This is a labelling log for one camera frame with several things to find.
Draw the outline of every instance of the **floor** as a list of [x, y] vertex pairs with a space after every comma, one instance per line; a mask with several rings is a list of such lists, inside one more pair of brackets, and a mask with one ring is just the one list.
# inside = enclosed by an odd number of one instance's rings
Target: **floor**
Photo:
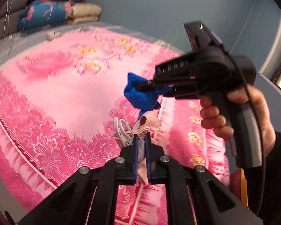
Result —
[[0, 177], [0, 210], [4, 214], [4, 211], [8, 211], [15, 222], [18, 222], [23, 218], [27, 211], [22, 208], [19, 203], [14, 199], [8, 189], [5, 187]]

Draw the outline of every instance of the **metal screw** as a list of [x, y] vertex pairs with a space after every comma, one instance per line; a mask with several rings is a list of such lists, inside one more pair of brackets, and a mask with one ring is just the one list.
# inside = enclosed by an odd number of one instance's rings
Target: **metal screw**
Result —
[[202, 166], [202, 165], [197, 165], [196, 171], [199, 172], [199, 173], [203, 173], [203, 172], [205, 172], [205, 167]]
[[161, 157], [160, 157], [160, 160], [161, 160], [162, 162], [169, 162], [170, 158], [169, 158], [168, 156], [161, 156]]
[[89, 168], [86, 167], [86, 166], [83, 166], [83, 167], [79, 168], [79, 172], [80, 172], [81, 174], [87, 174], [88, 171], [89, 171]]
[[124, 157], [117, 157], [116, 158], [116, 162], [117, 163], [123, 163], [125, 161], [125, 158]]

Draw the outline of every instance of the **black sleeve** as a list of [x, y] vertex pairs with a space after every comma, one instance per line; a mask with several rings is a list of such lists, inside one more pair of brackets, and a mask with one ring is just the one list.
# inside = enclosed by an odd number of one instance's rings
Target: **black sleeve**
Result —
[[[281, 211], [281, 133], [276, 132], [276, 143], [266, 158], [265, 187], [262, 205], [258, 216], [265, 225], [271, 224]], [[254, 207], [256, 177], [260, 176], [261, 169], [245, 170], [247, 180], [249, 207]]]

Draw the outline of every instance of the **gray bed sheet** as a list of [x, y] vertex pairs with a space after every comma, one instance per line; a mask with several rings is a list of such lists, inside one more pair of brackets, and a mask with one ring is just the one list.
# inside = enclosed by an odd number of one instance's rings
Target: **gray bed sheet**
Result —
[[36, 46], [37, 44], [40, 44], [46, 40], [46, 34], [49, 31], [72, 31], [79, 28], [91, 28], [91, 26], [94, 27], [100, 27], [105, 28], [117, 33], [126, 34], [135, 38], [139, 38], [142, 40], [145, 40], [150, 43], [154, 43], [157, 45], [160, 45], [164, 48], [171, 49], [179, 54], [184, 54], [183, 51], [180, 49], [172, 46], [171, 44], [158, 40], [156, 38], [147, 36], [145, 34], [142, 34], [137, 31], [126, 29], [122, 26], [117, 25], [110, 25], [108, 23], [104, 22], [89, 22], [89, 23], [81, 23], [77, 25], [63, 25], [59, 27], [54, 27], [50, 30], [44, 30], [40, 32], [36, 32], [30, 35], [19, 35], [19, 34], [13, 34], [9, 36], [8, 38], [5, 38], [5, 40], [0, 40], [0, 67], [4, 65], [9, 59], [13, 58], [14, 56], [18, 55], [19, 53], [22, 53], [23, 51]]

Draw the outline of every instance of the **person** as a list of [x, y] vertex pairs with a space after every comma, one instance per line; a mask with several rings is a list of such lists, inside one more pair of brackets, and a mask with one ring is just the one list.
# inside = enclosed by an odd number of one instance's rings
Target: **person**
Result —
[[[263, 220], [265, 225], [281, 224], [281, 133], [275, 131], [270, 112], [263, 93], [257, 88], [247, 85], [252, 103], [255, 107], [257, 118], [262, 131], [262, 139], [265, 155], [265, 188], [258, 216]], [[230, 101], [242, 104], [248, 101], [244, 86], [241, 86], [227, 94]], [[226, 119], [220, 115], [219, 109], [212, 105], [208, 96], [201, 98], [202, 106], [201, 125], [205, 129], [214, 129], [216, 136], [227, 139], [233, 135], [233, 128], [225, 126]], [[260, 170], [245, 170], [244, 174], [247, 180], [249, 208], [257, 202], [250, 199], [250, 193], [256, 190], [254, 180], [256, 172]]]

